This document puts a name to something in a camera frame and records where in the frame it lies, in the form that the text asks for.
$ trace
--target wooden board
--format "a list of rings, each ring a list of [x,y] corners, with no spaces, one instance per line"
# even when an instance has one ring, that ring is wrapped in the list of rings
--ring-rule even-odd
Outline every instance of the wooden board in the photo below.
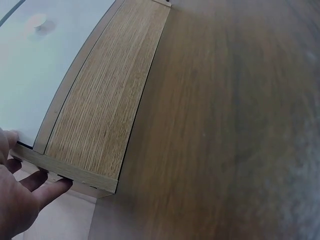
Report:
[[[110,193],[116,192],[118,181],[115,179],[79,169],[52,157],[41,155],[19,144],[11,151],[11,155],[17,159],[30,162],[34,166],[72,179],[75,182],[85,184],[89,187],[92,186]]]
[[[89,239],[320,239],[319,1],[172,6]]]
[[[170,9],[127,0],[84,63],[45,154],[118,179],[146,78]]]
[[[87,57],[89,56],[91,50],[95,46],[96,42],[98,41],[99,37],[109,24],[110,20],[113,18],[117,10],[123,4],[124,0],[116,0],[109,10],[104,14],[102,19],[93,29],[90,36],[85,41],[84,45],[80,49],[79,53],[75,57],[72,65],[68,69],[67,73],[65,74],[58,90],[56,91],[54,98],[49,106],[48,111],[45,114],[43,122],[41,124],[40,130],[36,136],[33,150],[44,154],[50,135],[54,129],[55,123],[58,119],[60,111],[63,107],[63,104],[66,101],[66,98],[71,90],[72,85],[74,84],[77,75],[84,65]]]
[[[33,174],[36,171],[39,171],[39,168],[36,167],[35,165],[33,165],[32,163],[30,163],[26,160],[23,160],[22,161],[22,170],[28,174]],[[49,183],[54,183],[60,179],[62,179],[62,177],[57,175],[56,173],[48,172],[47,181]],[[84,195],[87,195],[87,196],[90,196],[90,197],[93,197],[93,198],[96,198],[96,199],[110,196],[113,194],[112,192],[96,189],[94,187],[91,187],[87,184],[84,184],[84,183],[81,183],[78,181],[73,181],[73,185],[71,187],[71,190],[78,192],[78,193],[81,193],[81,194],[84,194]]]

